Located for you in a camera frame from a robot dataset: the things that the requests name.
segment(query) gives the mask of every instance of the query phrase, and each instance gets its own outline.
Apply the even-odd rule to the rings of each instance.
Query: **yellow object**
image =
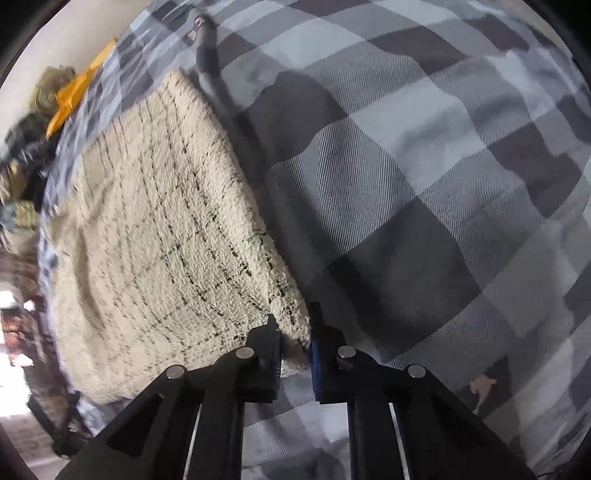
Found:
[[[47,130],[45,132],[46,138],[49,138],[59,130],[66,119],[72,114],[74,108],[76,108],[78,103],[80,103],[80,100],[82,100],[82,96],[84,95],[88,84],[92,80],[95,71],[97,71],[97,69],[100,67],[100,64],[103,63],[103,60],[111,51],[115,43],[115,40],[110,41],[109,44],[103,48],[103,51],[101,51],[96,56],[84,73],[81,73],[75,77],[70,83],[68,83],[64,88],[56,93],[56,100],[57,104],[60,106],[60,109],[47,125]]]

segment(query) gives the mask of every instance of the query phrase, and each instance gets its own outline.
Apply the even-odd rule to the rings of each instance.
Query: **white wall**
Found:
[[[47,66],[84,70],[151,0],[71,0],[23,51],[0,87],[0,141],[28,111],[29,98]]]

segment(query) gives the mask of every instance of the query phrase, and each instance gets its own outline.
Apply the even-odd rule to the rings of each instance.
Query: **checkered fabric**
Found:
[[[485,2],[158,2],[64,126],[46,212],[178,68],[327,321],[431,369],[537,473],[567,461],[591,425],[591,108],[570,59]],[[243,478],[350,475],[345,407],[313,400],[299,375],[247,408]]]

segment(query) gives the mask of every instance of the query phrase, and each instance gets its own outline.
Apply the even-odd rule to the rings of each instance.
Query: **plaid bedsheet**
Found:
[[[486,2],[157,2],[65,124],[46,214],[173,69],[350,344],[425,365],[537,473],[571,457],[591,425],[591,108],[563,52]],[[40,258],[47,289],[44,241]],[[349,476],[345,406],[316,404],[309,375],[249,406],[244,439],[244,479]]]

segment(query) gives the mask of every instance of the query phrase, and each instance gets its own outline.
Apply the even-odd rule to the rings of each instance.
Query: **metal pin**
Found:
[[[357,353],[357,350],[355,349],[354,346],[343,345],[343,346],[340,346],[336,352],[339,354],[339,357],[341,357],[341,358],[351,358],[351,357],[355,356],[355,354]]]
[[[427,375],[427,370],[422,365],[411,365],[407,370],[408,374],[413,378],[422,378]]]
[[[238,350],[236,350],[236,356],[242,359],[250,358],[254,354],[255,351],[249,346],[241,346]]]
[[[174,380],[175,378],[181,378],[184,375],[184,368],[181,365],[173,365],[168,367],[166,370],[166,376],[169,377],[170,380]]]

